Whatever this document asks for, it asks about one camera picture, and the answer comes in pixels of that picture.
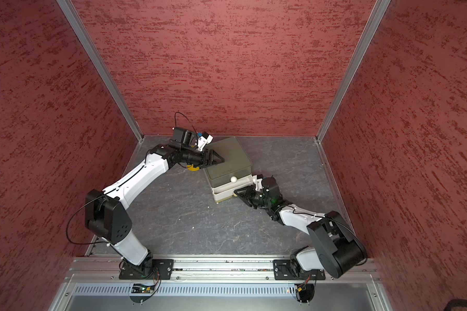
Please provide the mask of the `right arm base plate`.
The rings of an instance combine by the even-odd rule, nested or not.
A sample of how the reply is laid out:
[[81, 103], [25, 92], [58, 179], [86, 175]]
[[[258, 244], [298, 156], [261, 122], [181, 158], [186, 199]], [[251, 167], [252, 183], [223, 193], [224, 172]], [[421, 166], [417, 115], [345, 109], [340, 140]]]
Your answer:
[[296, 260], [273, 260], [274, 278], [277, 281], [324, 281], [326, 279], [323, 270], [304, 270]]

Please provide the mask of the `olive green drawer cabinet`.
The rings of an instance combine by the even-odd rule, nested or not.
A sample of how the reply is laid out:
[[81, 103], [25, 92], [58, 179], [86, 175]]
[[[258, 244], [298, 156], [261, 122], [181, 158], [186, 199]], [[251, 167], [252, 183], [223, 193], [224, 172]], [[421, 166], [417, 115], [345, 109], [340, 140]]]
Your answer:
[[228, 137], [209, 144], [224, 159], [223, 163], [206, 168], [205, 173], [211, 188], [217, 188], [252, 174], [252, 162], [237, 137]]

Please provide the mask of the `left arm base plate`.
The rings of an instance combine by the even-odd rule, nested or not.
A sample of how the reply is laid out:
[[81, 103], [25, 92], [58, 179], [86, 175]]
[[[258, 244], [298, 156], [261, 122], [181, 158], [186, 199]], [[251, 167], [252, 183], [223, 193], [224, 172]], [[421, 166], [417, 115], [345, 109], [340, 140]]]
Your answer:
[[174, 267], [172, 259], [147, 259], [141, 265], [123, 259], [119, 264], [120, 280], [170, 280]]

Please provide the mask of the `white drawer yellow knob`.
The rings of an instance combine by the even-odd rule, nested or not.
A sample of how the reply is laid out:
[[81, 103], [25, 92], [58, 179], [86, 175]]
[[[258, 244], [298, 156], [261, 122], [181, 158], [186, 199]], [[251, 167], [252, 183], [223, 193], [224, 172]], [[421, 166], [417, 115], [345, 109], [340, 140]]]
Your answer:
[[212, 188], [211, 193], [213, 194], [215, 203], [220, 203], [229, 198], [232, 198], [233, 196], [235, 196], [234, 191], [236, 189], [244, 188], [249, 185], [254, 185], [256, 178], [256, 175], [249, 175], [240, 179], [237, 179], [235, 176], [233, 176], [230, 182]]

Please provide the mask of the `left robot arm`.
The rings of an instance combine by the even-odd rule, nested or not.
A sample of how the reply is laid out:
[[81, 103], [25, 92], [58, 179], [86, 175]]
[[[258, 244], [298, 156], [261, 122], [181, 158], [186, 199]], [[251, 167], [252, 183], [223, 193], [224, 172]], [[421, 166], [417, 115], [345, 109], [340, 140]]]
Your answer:
[[87, 194], [84, 225], [109, 243], [122, 256], [124, 264], [141, 277], [149, 278], [153, 274], [152, 255], [133, 233], [127, 209], [143, 190], [176, 164], [207, 168], [221, 163], [224, 158], [212, 149], [199, 150], [175, 143], [157, 145], [122, 179], [102, 191]]

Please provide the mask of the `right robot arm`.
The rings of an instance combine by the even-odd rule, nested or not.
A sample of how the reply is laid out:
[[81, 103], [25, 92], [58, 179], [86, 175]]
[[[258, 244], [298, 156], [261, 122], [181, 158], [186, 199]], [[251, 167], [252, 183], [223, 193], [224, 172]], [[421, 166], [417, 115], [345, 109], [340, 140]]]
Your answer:
[[322, 270], [340, 278], [367, 262], [363, 243], [338, 212], [322, 214], [302, 209], [286, 200], [277, 189], [257, 190], [250, 185], [233, 193], [249, 207], [264, 210], [271, 220], [308, 235], [311, 246], [295, 251], [290, 257], [292, 276], [301, 279], [313, 270]]

